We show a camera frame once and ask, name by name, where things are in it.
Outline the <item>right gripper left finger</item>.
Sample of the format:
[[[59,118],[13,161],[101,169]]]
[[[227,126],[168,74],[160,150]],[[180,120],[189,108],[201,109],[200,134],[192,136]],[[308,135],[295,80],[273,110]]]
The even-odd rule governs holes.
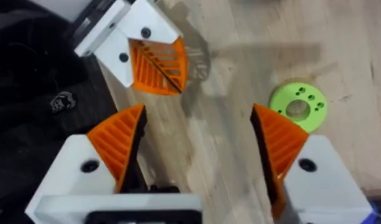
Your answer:
[[[69,136],[40,183],[39,195],[144,193],[137,161],[146,107],[121,110],[86,134]]]

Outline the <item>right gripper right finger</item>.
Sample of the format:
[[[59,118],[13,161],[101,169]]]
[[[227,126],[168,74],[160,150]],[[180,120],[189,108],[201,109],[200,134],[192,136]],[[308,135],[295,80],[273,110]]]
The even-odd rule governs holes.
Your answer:
[[[327,137],[258,104],[250,122],[275,223],[373,223],[371,204]]]

